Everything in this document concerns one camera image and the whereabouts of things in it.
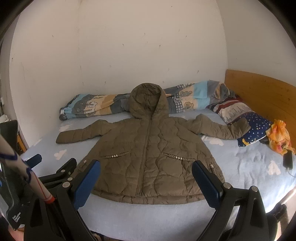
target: yellow and orange cloth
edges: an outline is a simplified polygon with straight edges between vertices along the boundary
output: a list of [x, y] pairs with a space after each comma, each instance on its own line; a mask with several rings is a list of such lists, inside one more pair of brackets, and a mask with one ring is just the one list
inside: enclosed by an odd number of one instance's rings
[[295, 154], [295, 148], [291, 146], [286, 123], [282, 120], [274, 120], [271, 128], [266, 131], [266, 135], [269, 139], [269, 146], [273, 151], [284, 155], [287, 153], [287, 150], [291, 150]]

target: white wall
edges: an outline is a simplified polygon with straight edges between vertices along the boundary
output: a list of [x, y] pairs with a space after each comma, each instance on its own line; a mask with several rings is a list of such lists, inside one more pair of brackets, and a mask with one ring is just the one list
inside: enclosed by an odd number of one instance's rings
[[215, 0], [34, 0], [14, 32], [9, 81], [31, 146], [76, 94], [224, 81], [226, 68]]
[[258, 0], [217, 0], [225, 29], [228, 68], [276, 78], [296, 86], [296, 49]]

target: jacket hood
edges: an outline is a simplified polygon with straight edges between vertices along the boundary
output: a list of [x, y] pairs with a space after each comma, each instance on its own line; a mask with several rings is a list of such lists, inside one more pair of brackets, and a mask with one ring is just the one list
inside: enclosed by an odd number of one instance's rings
[[129, 102], [130, 113], [137, 119], [168, 117], [168, 101], [159, 85], [138, 85], [132, 90]]

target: jacket sleeve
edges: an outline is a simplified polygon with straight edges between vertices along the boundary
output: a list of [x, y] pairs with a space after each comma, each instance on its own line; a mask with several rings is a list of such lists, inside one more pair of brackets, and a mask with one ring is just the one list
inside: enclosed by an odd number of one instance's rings
[[250, 130], [246, 118], [241, 118], [231, 125], [220, 125], [212, 122], [207, 116], [200, 114], [195, 120], [188, 121], [188, 129], [195, 134], [204, 134], [225, 140], [235, 140], [242, 137]]
[[114, 128], [115, 125], [115, 123], [109, 123], [106, 120], [97, 120], [83, 129], [61, 132], [57, 137], [56, 143], [74, 143], [102, 136]]

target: jacket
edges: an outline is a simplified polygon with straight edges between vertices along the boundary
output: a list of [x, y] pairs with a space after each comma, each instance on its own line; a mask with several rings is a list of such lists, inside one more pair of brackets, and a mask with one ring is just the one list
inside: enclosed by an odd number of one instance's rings
[[101, 174], [93, 193], [117, 202], [184, 204], [204, 199], [192, 176], [192, 163], [200, 160], [222, 182], [224, 177], [199, 134], [230, 140], [250, 129], [245, 118], [224, 126], [204, 115], [194, 120], [169, 117], [164, 90], [150, 83], [132, 90], [130, 113], [134, 118], [97, 120], [86, 128], [61, 132], [56, 140], [73, 143], [101, 136], [72, 176], [91, 160], [99, 160]]

